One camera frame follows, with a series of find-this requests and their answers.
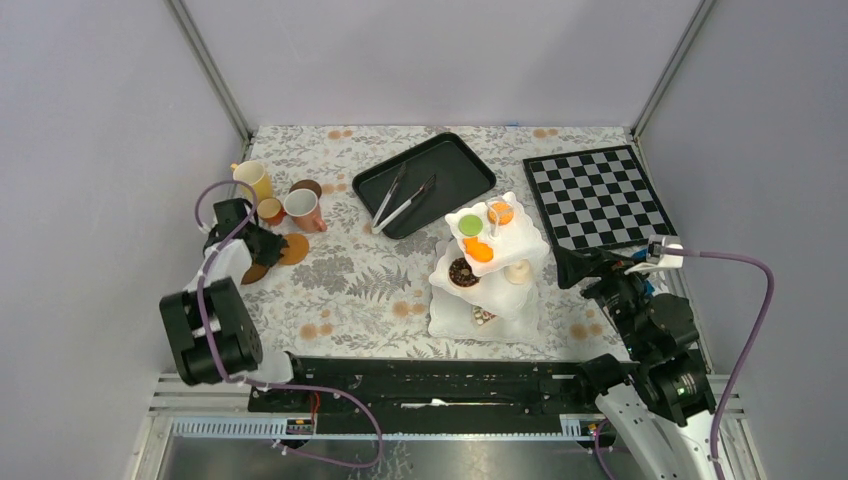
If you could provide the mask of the cream round mousse cake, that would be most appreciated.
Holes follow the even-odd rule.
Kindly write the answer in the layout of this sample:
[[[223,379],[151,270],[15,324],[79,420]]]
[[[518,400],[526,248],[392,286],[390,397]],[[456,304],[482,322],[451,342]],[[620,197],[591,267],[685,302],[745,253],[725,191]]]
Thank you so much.
[[[505,279],[513,285],[529,283],[533,277],[533,268],[528,260],[521,260],[504,268]]]

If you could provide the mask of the orange macaron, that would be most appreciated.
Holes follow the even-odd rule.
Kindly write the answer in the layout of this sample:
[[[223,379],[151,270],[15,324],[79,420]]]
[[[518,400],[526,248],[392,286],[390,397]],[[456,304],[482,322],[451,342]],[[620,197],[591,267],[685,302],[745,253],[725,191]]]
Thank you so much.
[[[514,218],[514,208],[506,201],[495,201],[487,205],[487,218],[493,226],[504,226]]]

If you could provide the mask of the white three-tier dessert stand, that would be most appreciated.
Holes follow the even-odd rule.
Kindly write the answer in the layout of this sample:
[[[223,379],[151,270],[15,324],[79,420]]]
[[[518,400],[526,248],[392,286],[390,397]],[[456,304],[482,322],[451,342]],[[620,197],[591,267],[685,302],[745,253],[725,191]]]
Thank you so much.
[[[514,208],[513,220],[504,226],[493,226],[487,218],[487,205],[506,201]],[[457,223],[464,215],[477,215],[484,228],[477,237],[491,246],[494,259],[487,263],[474,261],[465,253],[463,236]],[[516,194],[507,191],[487,200],[445,215],[450,237],[436,246],[437,258],[429,276],[432,287],[428,333],[433,337],[479,342],[526,343],[539,341],[538,323],[541,303],[538,278],[546,265],[550,246],[526,213]],[[448,279],[451,262],[464,257],[480,282],[469,288],[453,285]],[[504,268],[528,260],[533,279],[524,285],[513,285],[504,277]],[[479,306],[498,316],[478,327],[472,318],[472,307]]]

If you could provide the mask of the pink strawberry cake slice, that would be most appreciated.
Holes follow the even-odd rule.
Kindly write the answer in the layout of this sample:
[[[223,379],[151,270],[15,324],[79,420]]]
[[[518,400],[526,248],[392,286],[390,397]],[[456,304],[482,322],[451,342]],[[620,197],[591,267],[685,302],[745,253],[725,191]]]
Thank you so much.
[[[485,309],[483,309],[483,308],[481,308],[481,307],[479,307],[479,306],[473,306],[472,307],[472,318],[473,318],[473,322],[476,326],[482,327],[482,326],[485,326],[486,324],[490,323],[491,321],[496,320],[498,318],[498,316],[487,311],[487,310],[485,310]]]

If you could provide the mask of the green macaron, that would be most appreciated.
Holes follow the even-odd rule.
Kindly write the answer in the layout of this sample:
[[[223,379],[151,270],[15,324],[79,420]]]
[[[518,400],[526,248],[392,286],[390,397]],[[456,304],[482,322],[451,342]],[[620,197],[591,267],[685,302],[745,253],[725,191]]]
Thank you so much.
[[[457,228],[463,236],[475,237],[482,232],[484,222],[477,215],[464,215],[459,219]]]

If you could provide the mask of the chocolate sprinkle donut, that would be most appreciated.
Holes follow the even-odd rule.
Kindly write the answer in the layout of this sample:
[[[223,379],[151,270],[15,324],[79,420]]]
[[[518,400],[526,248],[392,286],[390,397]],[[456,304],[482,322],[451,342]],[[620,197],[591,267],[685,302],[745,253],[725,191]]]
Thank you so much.
[[[464,257],[454,259],[448,269],[449,281],[460,288],[469,288],[477,285],[480,278],[473,273],[470,264]]]

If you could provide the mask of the small tan saucer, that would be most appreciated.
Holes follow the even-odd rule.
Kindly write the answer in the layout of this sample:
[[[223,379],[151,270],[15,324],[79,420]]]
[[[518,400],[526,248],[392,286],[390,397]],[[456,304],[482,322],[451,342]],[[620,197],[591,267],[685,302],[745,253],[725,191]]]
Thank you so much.
[[[296,265],[302,262],[310,251],[308,239],[298,233],[289,233],[283,236],[286,245],[281,249],[281,257],[278,265]]]

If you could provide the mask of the orange fish pastry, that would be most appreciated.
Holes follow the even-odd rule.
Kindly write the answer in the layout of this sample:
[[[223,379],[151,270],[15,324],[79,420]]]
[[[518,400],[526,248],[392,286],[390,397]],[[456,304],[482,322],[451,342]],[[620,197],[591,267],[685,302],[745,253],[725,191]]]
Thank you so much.
[[[474,261],[487,263],[494,259],[493,248],[481,241],[477,236],[464,238],[462,242],[465,247],[465,253]]]

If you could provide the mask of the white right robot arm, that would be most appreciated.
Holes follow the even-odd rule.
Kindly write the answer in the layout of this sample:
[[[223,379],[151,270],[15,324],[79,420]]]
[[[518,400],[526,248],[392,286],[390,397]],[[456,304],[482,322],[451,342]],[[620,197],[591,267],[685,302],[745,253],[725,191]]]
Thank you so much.
[[[632,362],[605,354],[580,364],[573,396],[583,410],[606,416],[650,477],[714,479],[721,464],[711,431],[716,398],[694,347],[694,314],[688,299],[656,293],[648,279],[681,268],[678,250],[664,240],[650,243],[643,258],[554,247],[559,287],[592,281],[580,294],[598,305]]]

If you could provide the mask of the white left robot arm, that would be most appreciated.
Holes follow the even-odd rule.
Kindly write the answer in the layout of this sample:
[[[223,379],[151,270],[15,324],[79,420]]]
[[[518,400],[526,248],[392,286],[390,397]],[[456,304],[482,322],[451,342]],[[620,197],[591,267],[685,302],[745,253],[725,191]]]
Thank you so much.
[[[205,312],[224,369],[230,376],[252,372],[264,352],[239,288],[264,277],[282,258],[288,242],[263,228],[246,199],[214,204],[216,224],[204,244],[204,262],[184,290],[161,298],[159,310],[184,383],[223,381],[213,360],[201,313]]]

